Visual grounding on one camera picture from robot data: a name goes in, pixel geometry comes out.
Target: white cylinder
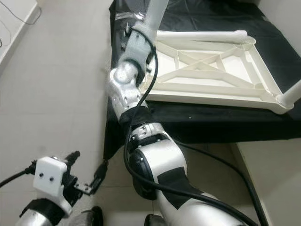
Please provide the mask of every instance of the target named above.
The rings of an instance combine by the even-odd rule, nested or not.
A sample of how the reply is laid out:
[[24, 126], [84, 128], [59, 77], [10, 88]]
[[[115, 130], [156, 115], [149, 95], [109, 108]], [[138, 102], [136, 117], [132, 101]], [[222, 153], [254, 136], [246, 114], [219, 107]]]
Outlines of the white cylinder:
[[290, 89], [282, 95], [277, 96], [277, 100], [280, 104], [286, 107], [292, 107], [292, 105], [301, 98], [301, 80], [294, 84]]
[[169, 0], [151, 0], [147, 9], [145, 23], [153, 30], [157, 31], [161, 24], [164, 12]]
[[246, 31], [234, 32], [166, 32], [158, 31], [157, 40], [189, 39], [198, 41], [243, 43], [247, 40]]

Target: black tablecloth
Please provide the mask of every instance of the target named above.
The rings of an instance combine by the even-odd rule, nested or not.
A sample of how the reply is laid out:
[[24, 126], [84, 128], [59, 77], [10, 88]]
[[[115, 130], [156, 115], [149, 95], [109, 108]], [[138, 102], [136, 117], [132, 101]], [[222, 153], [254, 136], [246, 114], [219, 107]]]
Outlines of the black tablecloth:
[[[124, 29], [145, 13], [148, 0], [116, 0], [110, 7], [112, 68], [126, 42]], [[256, 48], [282, 92], [301, 78], [301, 58], [282, 33], [250, 3], [235, 0], [170, 0], [160, 30], [246, 30], [257, 40]], [[174, 138], [186, 143], [238, 142], [301, 137], [301, 101], [284, 115], [269, 110], [214, 105], [148, 102], [156, 120]], [[108, 103], [104, 157], [123, 145], [124, 135]]]

